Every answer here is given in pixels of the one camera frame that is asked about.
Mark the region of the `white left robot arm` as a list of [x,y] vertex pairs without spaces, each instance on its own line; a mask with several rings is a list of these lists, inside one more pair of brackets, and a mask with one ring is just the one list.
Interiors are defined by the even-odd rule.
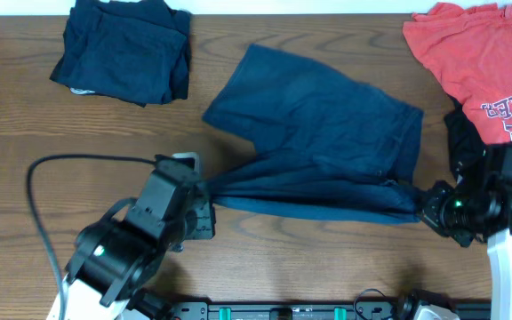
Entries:
[[51,319],[119,319],[139,308],[148,316],[144,285],[169,252],[187,240],[215,235],[212,200],[203,184],[149,180],[139,197],[114,203],[84,228],[61,278]]

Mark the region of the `blue denim shorts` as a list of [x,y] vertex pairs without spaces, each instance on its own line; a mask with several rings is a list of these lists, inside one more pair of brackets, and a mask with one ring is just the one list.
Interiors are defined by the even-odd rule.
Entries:
[[203,119],[256,154],[208,187],[216,204],[241,211],[413,223],[423,117],[316,60],[252,44]]

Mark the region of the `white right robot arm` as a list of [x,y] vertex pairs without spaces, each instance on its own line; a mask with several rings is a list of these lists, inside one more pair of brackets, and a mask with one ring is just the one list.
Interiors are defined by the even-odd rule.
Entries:
[[439,181],[429,190],[418,216],[438,235],[462,247],[473,242],[487,245],[491,318],[512,319],[512,185],[470,189]]

